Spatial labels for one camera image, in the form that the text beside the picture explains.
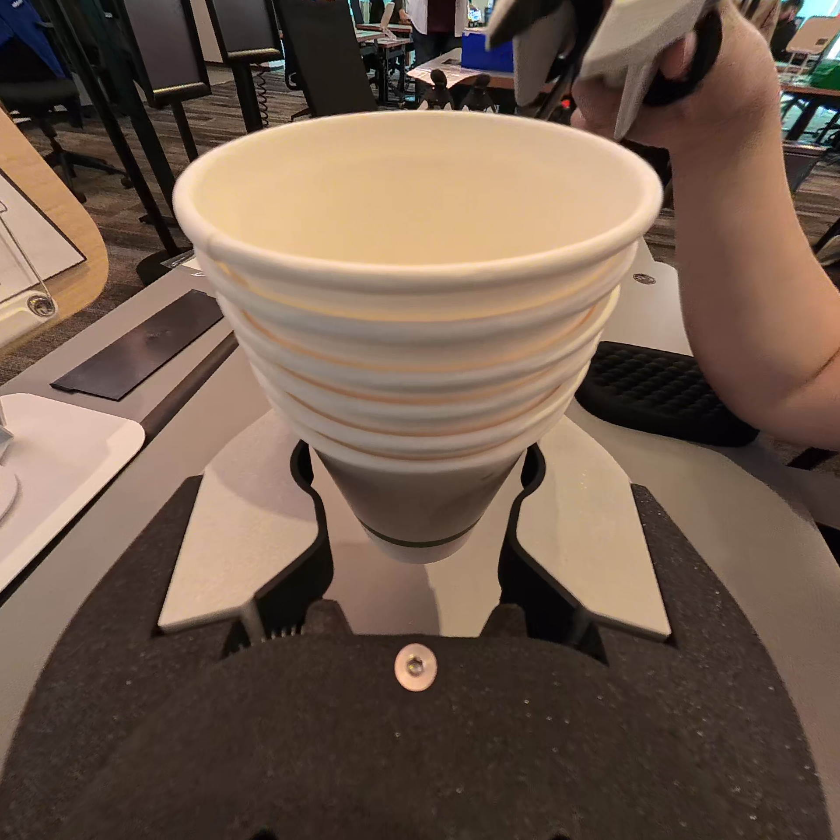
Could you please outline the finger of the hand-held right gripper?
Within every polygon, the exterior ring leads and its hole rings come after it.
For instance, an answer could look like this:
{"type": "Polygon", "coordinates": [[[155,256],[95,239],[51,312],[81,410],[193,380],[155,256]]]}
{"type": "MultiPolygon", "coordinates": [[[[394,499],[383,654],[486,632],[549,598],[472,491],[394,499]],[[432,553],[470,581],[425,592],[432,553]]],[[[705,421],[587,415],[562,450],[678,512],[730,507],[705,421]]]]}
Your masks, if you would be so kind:
{"type": "Polygon", "coordinates": [[[513,44],[514,98],[518,107],[529,107],[545,83],[559,75],[552,66],[574,47],[578,23],[573,9],[555,9],[516,35],[513,44]]]}
{"type": "Polygon", "coordinates": [[[486,47],[495,49],[524,34],[542,18],[553,14],[564,1],[496,1],[486,27],[486,47]]]}

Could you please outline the person's right hand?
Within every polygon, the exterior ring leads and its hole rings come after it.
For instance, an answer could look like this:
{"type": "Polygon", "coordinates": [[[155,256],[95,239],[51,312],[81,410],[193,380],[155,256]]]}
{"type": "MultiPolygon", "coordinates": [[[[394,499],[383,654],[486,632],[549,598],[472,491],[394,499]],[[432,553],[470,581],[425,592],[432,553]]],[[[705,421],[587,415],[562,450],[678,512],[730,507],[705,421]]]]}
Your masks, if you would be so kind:
{"type": "Polygon", "coordinates": [[[733,2],[715,7],[722,41],[714,66],[688,97],[643,106],[628,133],[667,151],[674,170],[727,164],[781,149],[779,82],[770,49],[733,2]]]}

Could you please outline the white stand base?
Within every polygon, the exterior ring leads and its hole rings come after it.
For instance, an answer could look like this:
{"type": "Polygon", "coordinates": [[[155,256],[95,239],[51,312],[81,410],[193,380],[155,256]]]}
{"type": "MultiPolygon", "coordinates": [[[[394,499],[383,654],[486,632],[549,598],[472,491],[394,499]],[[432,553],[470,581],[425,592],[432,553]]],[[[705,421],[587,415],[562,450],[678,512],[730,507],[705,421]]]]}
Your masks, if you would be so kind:
{"type": "Polygon", "coordinates": [[[1,591],[136,456],[142,426],[41,395],[2,396],[1,591]]]}

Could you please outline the black office chair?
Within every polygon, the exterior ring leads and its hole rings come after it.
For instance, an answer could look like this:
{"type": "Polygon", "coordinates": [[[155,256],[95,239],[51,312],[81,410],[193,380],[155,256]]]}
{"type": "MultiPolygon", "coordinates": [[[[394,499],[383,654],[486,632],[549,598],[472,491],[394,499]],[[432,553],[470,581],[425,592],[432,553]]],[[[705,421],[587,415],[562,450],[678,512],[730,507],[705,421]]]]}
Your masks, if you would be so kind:
{"type": "Polygon", "coordinates": [[[283,49],[313,119],[375,112],[350,8],[343,2],[275,1],[283,49]]]}
{"type": "Polygon", "coordinates": [[[77,166],[117,175],[123,188],[133,187],[126,172],[103,159],[68,151],[60,144],[53,120],[59,107],[64,108],[71,125],[83,128],[81,100],[73,80],[2,82],[1,99],[7,110],[17,112],[39,127],[51,147],[51,152],[44,155],[45,162],[51,169],[59,170],[61,180],[80,204],[85,204],[87,198],[77,189],[77,166]]]}

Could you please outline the black wrist rest pad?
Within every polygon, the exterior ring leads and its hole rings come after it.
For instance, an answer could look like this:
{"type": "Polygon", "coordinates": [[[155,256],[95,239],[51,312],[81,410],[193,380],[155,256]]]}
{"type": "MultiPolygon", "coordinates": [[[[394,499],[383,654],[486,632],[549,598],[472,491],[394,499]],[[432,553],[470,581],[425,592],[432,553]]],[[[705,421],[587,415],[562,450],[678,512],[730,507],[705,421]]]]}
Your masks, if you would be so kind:
{"type": "Polygon", "coordinates": [[[682,353],[601,341],[575,400],[609,424],[697,445],[740,448],[760,435],[682,353]]]}

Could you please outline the blue plastic bin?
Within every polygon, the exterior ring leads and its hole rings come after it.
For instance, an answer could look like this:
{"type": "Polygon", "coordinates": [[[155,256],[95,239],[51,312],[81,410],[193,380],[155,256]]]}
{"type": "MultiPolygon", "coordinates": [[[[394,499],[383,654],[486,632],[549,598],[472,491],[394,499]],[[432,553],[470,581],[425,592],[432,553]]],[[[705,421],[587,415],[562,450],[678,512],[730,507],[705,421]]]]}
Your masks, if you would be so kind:
{"type": "Polygon", "coordinates": [[[489,47],[488,44],[485,28],[465,29],[461,36],[460,65],[469,70],[513,73],[512,40],[502,42],[496,47],[489,47]]]}

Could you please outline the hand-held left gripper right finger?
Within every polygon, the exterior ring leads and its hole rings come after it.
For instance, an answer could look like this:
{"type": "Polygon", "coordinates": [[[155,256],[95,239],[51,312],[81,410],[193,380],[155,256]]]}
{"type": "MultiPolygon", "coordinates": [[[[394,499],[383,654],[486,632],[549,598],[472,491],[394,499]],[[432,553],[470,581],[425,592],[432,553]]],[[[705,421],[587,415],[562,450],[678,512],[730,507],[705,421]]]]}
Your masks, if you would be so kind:
{"type": "Polygon", "coordinates": [[[528,634],[581,644],[592,627],[664,642],[668,615],[632,484],[603,446],[561,420],[528,448],[500,554],[501,601],[528,634]]]}

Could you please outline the wooden instruction board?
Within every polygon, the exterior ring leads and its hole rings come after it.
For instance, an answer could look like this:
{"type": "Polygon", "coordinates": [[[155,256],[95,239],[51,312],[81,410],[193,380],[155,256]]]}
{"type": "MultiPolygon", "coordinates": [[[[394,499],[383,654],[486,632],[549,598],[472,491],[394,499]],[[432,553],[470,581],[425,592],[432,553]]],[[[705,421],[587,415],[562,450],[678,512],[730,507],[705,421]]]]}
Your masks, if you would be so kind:
{"type": "Polygon", "coordinates": [[[68,320],[102,293],[109,258],[88,211],[1,113],[1,352],[68,320]]]}

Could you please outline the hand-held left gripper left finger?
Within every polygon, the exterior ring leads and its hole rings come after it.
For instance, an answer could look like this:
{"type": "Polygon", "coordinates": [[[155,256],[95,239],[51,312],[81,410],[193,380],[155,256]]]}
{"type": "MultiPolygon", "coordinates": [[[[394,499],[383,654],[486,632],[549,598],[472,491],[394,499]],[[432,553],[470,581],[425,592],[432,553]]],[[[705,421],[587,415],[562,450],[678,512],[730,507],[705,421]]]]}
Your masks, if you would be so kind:
{"type": "Polygon", "coordinates": [[[225,620],[248,636],[293,633],[333,580],[326,511],[309,447],[276,413],[237,435],[203,472],[158,627],[225,620]]]}

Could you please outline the black framed sign easel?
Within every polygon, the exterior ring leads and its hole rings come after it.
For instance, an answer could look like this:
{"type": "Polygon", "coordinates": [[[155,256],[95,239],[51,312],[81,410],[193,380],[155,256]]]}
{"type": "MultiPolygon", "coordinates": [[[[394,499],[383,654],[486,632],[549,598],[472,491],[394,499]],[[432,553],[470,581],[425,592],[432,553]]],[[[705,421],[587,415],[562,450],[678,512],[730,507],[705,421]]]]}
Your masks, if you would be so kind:
{"type": "Polygon", "coordinates": [[[191,2],[122,1],[132,62],[148,104],[169,109],[187,160],[198,151],[184,103],[211,95],[191,2]]]}
{"type": "Polygon", "coordinates": [[[231,69],[247,133],[265,128],[252,68],[283,60],[270,1],[205,1],[222,61],[231,69]]]}

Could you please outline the blue jacket white stripes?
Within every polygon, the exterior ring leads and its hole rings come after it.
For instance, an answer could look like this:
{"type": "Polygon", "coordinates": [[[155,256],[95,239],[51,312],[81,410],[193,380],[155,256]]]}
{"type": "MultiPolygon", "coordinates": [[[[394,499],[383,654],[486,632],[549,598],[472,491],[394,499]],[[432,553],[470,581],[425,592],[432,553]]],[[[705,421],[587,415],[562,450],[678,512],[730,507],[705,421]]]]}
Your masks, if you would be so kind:
{"type": "Polygon", "coordinates": [[[2,81],[68,78],[43,23],[31,2],[1,2],[2,81]],[[28,70],[35,76],[27,76],[28,70]]]}

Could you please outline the person's right forearm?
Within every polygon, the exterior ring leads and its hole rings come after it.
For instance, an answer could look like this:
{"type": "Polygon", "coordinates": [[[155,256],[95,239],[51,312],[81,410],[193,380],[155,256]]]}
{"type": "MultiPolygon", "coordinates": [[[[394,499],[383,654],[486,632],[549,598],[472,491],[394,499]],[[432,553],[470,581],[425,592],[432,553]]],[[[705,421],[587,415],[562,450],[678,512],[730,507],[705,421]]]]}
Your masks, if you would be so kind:
{"type": "Polygon", "coordinates": [[[777,129],[677,132],[675,244],[686,336],[745,423],[839,445],[839,296],[803,233],[777,129]]]}

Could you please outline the black flat plate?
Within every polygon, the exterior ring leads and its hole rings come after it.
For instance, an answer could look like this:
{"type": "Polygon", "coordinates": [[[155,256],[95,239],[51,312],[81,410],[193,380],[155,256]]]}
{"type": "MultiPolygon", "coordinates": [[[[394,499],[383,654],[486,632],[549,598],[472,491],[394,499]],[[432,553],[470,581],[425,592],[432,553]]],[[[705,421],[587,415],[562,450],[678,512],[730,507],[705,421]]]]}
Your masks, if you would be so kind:
{"type": "Polygon", "coordinates": [[[50,386],[59,392],[119,402],[222,317],[215,297],[189,290],[50,386]]]}

